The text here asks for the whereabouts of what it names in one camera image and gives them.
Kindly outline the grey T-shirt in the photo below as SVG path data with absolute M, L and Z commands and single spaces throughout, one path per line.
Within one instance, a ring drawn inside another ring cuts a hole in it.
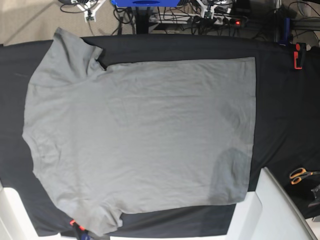
M 54 205 L 102 236 L 122 214 L 242 202 L 256 60 L 120 63 L 58 28 L 30 78 L 22 137 Z

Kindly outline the black metal tool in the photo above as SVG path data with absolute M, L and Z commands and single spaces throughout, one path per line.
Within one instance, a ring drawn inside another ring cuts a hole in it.
M 320 185 L 317 185 L 313 189 L 311 189 L 314 200 L 308 205 L 309 208 L 317 206 L 320 204 Z

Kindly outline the orange handled scissors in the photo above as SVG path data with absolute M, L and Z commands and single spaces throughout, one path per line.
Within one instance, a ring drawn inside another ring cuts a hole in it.
M 305 178 L 308 178 L 310 176 L 319 175 L 319 174 L 320 174 L 319 170 L 309 171 L 309 170 L 306 170 L 304 167 L 297 168 L 289 174 L 290 184 L 297 185 Z

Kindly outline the white chair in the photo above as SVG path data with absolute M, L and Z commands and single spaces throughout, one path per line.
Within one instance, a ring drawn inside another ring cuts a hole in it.
M 237 203 L 227 240 L 316 240 L 305 218 L 268 168 L 256 190 Z
M 11 187 L 0 187 L 0 239 L 39 239 L 20 195 Z

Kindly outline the white chair right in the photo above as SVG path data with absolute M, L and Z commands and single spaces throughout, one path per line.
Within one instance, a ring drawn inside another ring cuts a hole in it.
M 227 240 L 316 240 L 305 218 L 268 168 L 256 190 L 237 203 Z

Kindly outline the red black clamp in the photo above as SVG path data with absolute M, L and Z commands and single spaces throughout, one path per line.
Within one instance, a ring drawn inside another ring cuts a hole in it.
M 293 52 L 293 63 L 296 70 L 301 70 L 303 68 L 305 57 L 307 52 L 307 45 L 303 42 L 298 42 L 295 44 L 295 50 Z
M 69 224 L 72 226 L 72 230 L 74 231 L 75 238 L 77 240 L 90 240 L 91 239 L 91 237 L 88 234 L 88 231 L 84 227 L 78 225 L 75 220 L 71 220 L 69 222 Z

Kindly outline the black stand post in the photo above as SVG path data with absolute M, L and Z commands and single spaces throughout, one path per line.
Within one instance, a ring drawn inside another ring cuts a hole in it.
M 150 19 L 150 7 L 136 7 L 135 12 L 135 25 L 136 34 L 148 34 L 149 33 L 149 19 Z

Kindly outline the red black clamp right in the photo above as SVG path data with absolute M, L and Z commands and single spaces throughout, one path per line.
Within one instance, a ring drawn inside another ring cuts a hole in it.
M 293 52 L 293 63 L 296 70 L 301 70 L 303 68 L 305 57 L 307 52 L 307 45 L 303 42 L 298 42 L 295 44 L 295 50 Z

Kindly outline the white chair left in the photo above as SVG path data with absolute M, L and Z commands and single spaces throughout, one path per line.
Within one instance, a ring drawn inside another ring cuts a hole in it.
M 39 239 L 20 195 L 11 187 L 0 187 L 0 239 Z

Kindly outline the red black clamp bottom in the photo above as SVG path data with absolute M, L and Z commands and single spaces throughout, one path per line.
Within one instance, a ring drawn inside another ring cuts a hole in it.
M 69 224 L 72 226 L 72 230 L 74 231 L 75 238 L 77 240 L 90 240 L 91 239 L 91 237 L 88 234 L 88 231 L 84 227 L 78 225 L 75 220 L 71 220 L 69 222 Z

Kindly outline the blue plastic bin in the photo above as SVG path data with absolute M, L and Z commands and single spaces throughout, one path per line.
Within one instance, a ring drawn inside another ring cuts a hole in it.
M 180 0 L 111 0 L 117 7 L 176 7 Z

